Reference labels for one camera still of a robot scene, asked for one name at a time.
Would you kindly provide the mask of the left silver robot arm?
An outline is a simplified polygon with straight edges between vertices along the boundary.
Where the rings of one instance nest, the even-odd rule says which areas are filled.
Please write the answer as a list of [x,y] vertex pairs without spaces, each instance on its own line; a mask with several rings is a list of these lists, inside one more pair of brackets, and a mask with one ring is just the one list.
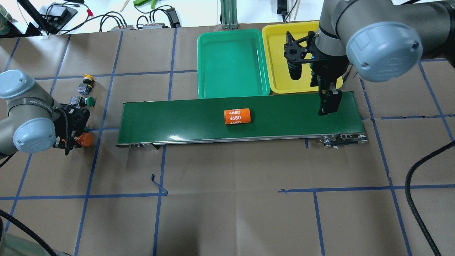
[[72,97],[68,104],[57,102],[37,81],[21,70],[1,73],[0,96],[7,106],[7,118],[1,120],[1,158],[16,152],[34,154],[49,148],[88,147],[93,136],[86,125],[90,117],[87,107],[95,105],[86,94],[94,79],[84,76],[78,90],[82,96]]

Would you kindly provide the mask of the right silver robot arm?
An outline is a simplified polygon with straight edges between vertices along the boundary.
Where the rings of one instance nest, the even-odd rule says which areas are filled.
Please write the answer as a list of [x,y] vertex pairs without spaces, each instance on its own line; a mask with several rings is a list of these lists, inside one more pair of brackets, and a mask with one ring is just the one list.
[[453,0],[325,0],[317,31],[301,39],[288,31],[283,55],[293,80],[310,65],[318,114],[325,116],[338,111],[343,94],[336,81],[349,64],[371,82],[400,77],[422,59],[443,57],[454,65],[454,34]]

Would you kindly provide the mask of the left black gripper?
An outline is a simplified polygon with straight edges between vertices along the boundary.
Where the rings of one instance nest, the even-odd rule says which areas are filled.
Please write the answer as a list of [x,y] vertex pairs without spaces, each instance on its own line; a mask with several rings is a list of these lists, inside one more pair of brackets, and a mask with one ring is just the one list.
[[53,147],[63,149],[65,155],[68,155],[74,147],[82,147],[75,138],[87,131],[86,125],[90,111],[85,107],[77,108],[69,104],[62,104],[54,109],[53,116],[56,118],[53,121],[56,136]]

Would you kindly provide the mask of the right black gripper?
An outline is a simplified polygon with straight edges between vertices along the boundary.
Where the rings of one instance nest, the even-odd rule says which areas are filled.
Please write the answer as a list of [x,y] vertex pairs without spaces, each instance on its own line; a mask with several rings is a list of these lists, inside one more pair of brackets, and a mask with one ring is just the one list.
[[343,92],[336,88],[335,82],[346,73],[349,61],[346,55],[332,56],[323,53],[316,46],[316,34],[309,31],[307,36],[294,39],[286,32],[283,45],[289,75],[292,80],[302,77],[302,65],[309,64],[311,70],[310,86],[318,86],[320,96],[319,116],[327,115],[325,110],[329,98],[329,113],[337,112]]

